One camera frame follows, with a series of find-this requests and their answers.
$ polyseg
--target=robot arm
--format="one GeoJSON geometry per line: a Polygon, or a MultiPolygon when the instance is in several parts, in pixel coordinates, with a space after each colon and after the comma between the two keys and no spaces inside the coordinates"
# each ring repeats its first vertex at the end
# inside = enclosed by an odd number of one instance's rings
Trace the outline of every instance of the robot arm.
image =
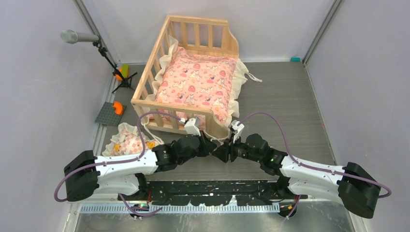
{"type": "MultiPolygon", "coordinates": [[[[248,136],[241,142],[243,125],[233,122],[231,138],[217,146],[209,141],[197,129],[198,120],[191,118],[185,124],[189,135],[170,144],[158,145],[145,152],[144,156],[132,162],[107,164],[77,172],[66,181],[67,200],[84,200],[91,195],[117,194],[133,195],[146,185],[144,175],[175,169],[196,156],[209,154],[223,162],[234,161],[237,157],[260,163],[260,168],[267,174],[278,175],[279,195],[311,195],[328,199],[344,205],[349,211],[364,218],[372,218],[380,188],[373,184],[334,174],[349,173],[374,180],[366,171],[355,163],[346,167],[314,163],[296,158],[299,163],[330,169],[331,173],[306,168],[295,163],[286,153],[271,148],[268,142],[258,134],[248,136]]],[[[140,154],[119,157],[93,156],[92,151],[85,151],[64,168],[65,175],[75,169],[93,163],[131,160],[140,154]]]]}
{"type": "Polygon", "coordinates": [[[230,140],[213,152],[213,156],[223,162],[234,161],[237,157],[260,163],[260,168],[269,175],[278,175],[278,185],[284,192],[294,195],[310,195],[342,204],[352,213],[364,218],[372,218],[380,193],[380,187],[365,181],[335,173],[347,173],[365,179],[374,179],[358,164],[349,162],[346,167],[315,163],[278,151],[268,145],[258,134],[240,140],[243,127],[233,122],[230,140]],[[300,165],[303,163],[317,170],[300,165]],[[331,170],[331,173],[320,171],[331,170]]]}

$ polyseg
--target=gray metal floor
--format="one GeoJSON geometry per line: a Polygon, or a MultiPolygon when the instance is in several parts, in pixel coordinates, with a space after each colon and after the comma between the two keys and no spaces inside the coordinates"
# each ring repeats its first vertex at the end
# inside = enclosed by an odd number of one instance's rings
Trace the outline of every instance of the gray metal floor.
{"type": "MultiPolygon", "coordinates": [[[[256,112],[266,111],[279,119],[287,133],[291,152],[299,158],[334,164],[333,157],[324,133],[319,112],[316,107],[308,75],[300,62],[265,62],[246,63],[249,72],[262,83],[248,80],[238,98],[240,119],[256,112]]],[[[130,73],[138,72],[132,86],[136,87],[144,65],[130,66],[130,73]]],[[[127,105],[121,122],[136,125],[137,114],[130,100],[134,91],[120,88],[115,94],[115,101],[127,105]]],[[[181,135],[152,131],[166,143],[178,139],[181,135]]],[[[110,143],[116,127],[107,127],[104,147],[110,143]]],[[[250,118],[242,133],[243,140],[253,133],[259,133],[270,146],[285,151],[282,135],[269,117],[264,115],[250,118]]],[[[236,159],[233,163],[223,163],[213,156],[195,158],[178,166],[175,170],[155,173],[147,180],[253,180],[276,179],[259,168],[259,164],[236,159]]]]}

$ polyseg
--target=lavender wall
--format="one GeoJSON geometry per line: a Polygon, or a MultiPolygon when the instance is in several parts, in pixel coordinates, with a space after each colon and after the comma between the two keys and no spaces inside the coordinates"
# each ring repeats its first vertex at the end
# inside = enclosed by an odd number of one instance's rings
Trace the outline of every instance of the lavender wall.
{"type": "Polygon", "coordinates": [[[92,148],[111,69],[92,44],[61,40],[89,31],[70,0],[2,1],[0,21],[1,231],[61,231],[67,204],[54,188],[92,148]]]}
{"type": "Polygon", "coordinates": [[[409,9],[346,0],[307,66],[338,163],[359,163],[393,190],[366,221],[376,232],[410,225],[409,9]]]}
{"type": "Polygon", "coordinates": [[[122,63],[146,63],[166,15],[228,19],[230,30],[239,42],[241,59],[246,61],[303,58],[333,0],[83,2],[103,32],[104,41],[110,39],[122,63]]]}

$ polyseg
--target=tripod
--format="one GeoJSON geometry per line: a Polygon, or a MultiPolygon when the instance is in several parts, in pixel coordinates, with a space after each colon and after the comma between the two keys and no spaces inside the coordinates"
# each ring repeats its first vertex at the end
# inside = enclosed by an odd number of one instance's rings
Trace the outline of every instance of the tripod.
{"type": "Polygon", "coordinates": [[[117,88],[115,88],[112,93],[114,93],[115,91],[117,91],[119,88],[121,87],[125,87],[125,88],[130,88],[132,90],[135,90],[131,87],[131,83],[132,83],[132,78],[137,75],[137,72],[135,72],[134,74],[132,74],[131,76],[129,76],[128,78],[124,78],[124,76],[122,75],[122,73],[117,69],[117,65],[113,64],[110,59],[107,57],[107,49],[105,47],[102,46],[101,40],[98,40],[96,42],[93,42],[92,45],[94,45],[95,47],[98,48],[98,51],[100,52],[101,56],[103,56],[108,63],[110,63],[111,67],[113,67],[114,72],[113,75],[118,75],[119,77],[121,77],[121,83],[117,86],[117,88]]]}

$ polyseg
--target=gray baseplate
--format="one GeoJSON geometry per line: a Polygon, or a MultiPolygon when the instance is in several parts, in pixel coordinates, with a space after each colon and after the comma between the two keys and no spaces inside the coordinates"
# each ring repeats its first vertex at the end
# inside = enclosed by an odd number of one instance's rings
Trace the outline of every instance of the gray baseplate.
{"type": "Polygon", "coordinates": [[[107,126],[118,126],[122,115],[117,115],[115,113],[115,109],[112,107],[113,103],[105,102],[102,106],[100,113],[98,114],[97,118],[95,119],[96,123],[101,123],[107,126]]]}

